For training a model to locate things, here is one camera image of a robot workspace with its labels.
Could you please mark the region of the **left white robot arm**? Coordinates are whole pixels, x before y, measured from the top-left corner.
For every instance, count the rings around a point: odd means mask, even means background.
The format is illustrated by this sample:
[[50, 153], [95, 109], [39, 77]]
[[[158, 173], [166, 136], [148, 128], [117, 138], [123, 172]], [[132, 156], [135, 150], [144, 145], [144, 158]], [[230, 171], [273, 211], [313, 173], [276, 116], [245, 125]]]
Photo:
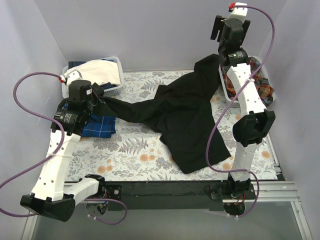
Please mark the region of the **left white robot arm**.
[[94, 104], [92, 84], [88, 80], [74, 80], [68, 87], [69, 97], [61, 104], [51, 125], [49, 160], [43, 164], [39, 178], [30, 194], [23, 195], [20, 205], [43, 217], [68, 221], [76, 205], [93, 197], [101, 200], [106, 196], [104, 177], [88, 174], [70, 187], [64, 187], [69, 163], [88, 123]]

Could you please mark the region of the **black long sleeve shirt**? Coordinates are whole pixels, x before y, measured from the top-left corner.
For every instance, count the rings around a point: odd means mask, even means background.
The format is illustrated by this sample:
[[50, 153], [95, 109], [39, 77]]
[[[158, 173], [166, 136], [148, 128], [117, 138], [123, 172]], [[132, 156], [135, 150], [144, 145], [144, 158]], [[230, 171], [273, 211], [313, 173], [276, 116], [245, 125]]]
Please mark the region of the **black long sleeve shirt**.
[[215, 121], [211, 98], [220, 84], [219, 56], [211, 54], [194, 65], [194, 70], [168, 85], [160, 85], [154, 99], [128, 103], [104, 97], [94, 112], [142, 123], [157, 133], [185, 174], [207, 166], [206, 147]]

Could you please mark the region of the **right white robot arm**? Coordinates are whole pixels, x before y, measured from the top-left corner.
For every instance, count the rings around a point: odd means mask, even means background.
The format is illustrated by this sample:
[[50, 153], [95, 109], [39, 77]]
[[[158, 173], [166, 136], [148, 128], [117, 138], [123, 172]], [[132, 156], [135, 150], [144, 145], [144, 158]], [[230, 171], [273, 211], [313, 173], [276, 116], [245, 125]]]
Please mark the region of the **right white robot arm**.
[[244, 193], [253, 193], [250, 170], [258, 145], [265, 138], [276, 119], [273, 111], [263, 104], [251, 74], [250, 59], [241, 47], [250, 21], [246, 19], [216, 16], [211, 39], [219, 43], [220, 66], [231, 80], [239, 102], [241, 118], [233, 128], [236, 150], [228, 179], [209, 186], [212, 199], [237, 199]]

